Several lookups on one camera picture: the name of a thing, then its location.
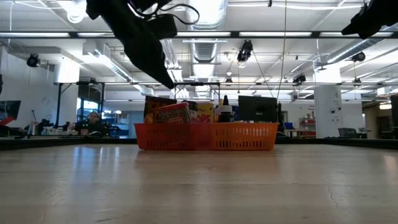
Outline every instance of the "snack box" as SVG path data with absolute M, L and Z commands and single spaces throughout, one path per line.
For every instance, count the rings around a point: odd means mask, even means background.
M 198 103 L 198 122 L 212 123 L 214 122 L 214 104 Z
M 144 123 L 153 124 L 159 122 L 158 110 L 159 108 L 167 105 L 174 105 L 177 100 L 167 99 L 154 96 L 145 97 L 145 109 L 144 109 Z
M 159 108 L 159 121 L 168 124 L 190 123 L 188 103 L 184 102 Z

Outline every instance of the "black monitor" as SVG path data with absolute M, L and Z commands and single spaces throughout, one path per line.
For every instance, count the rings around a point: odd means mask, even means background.
M 239 96 L 239 120 L 277 122 L 276 98 Z

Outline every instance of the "plastic basket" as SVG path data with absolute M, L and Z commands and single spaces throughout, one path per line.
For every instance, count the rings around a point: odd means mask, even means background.
M 277 123 L 134 124 L 145 150 L 274 149 Z

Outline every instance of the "person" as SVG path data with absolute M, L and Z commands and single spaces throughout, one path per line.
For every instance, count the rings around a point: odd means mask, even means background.
M 91 112 L 88 115 L 87 120 L 72 123 L 71 125 L 69 125 L 69 130 L 76 130 L 84 136 L 95 131 L 100 132 L 102 135 L 105 135 L 106 132 L 104 126 L 100 122 L 100 116 L 98 115 L 98 113 L 95 112 Z

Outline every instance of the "yellow box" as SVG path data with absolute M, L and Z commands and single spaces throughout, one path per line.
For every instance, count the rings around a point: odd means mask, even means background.
M 214 104 L 198 103 L 198 122 L 212 123 L 214 122 Z

